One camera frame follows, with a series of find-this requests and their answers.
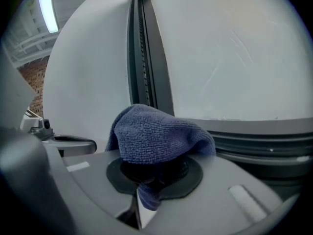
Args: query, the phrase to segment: microfiber towel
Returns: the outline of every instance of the microfiber towel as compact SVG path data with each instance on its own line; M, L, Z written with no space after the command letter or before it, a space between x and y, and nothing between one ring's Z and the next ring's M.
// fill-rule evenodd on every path
M106 150L116 149L124 161L142 165L167 162L190 150L216 154L207 131L141 104L126 108L113 122Z

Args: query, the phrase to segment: fluorescent light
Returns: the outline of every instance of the fluorescent light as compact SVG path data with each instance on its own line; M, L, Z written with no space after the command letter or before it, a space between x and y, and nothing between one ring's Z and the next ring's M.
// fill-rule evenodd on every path
M39 5L49 33L57 32L59 28L53 11L52 0L39 0Z

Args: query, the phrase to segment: scuff mark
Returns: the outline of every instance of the scuff mark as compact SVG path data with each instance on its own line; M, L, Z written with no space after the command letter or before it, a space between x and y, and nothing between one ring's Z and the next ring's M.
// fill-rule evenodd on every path
M217 62L216 66L214 67L213 71L211 72L208 80L206 81L206 83L204 84L203 88L202 88L202 93L204 91L204 89L208 86L208 84L210 83L210 81L212 80L212 78L214 77L215 72L219 69L220 67L220 63L221 63L221 59L219 59L219 61Z
M230 30L231 33L234 34L234 36L237 38L237 40L241 43L241 45L244 47L244 49L246 50L248 56L249 56L249 59L251 60L252 64L254 64L253 60L252 60L252 57L251 57L251 54L250 52L248 51L248 49L246 48L245 44L243 41L241 41L241 39L237 36L237 34L233 31L233 30Z
M234 44L235 44L238 48L240 48L239 44L237 44L237 42L236 42L234 39L232 39L231 37L230 37L229 39L230 39L231 41L233 41Z
M241 60L242 64L246 67L246 64L245 64L243 58L242 58L238 53L236 53L236 55L237 55L237 56L239 57L239 59Z

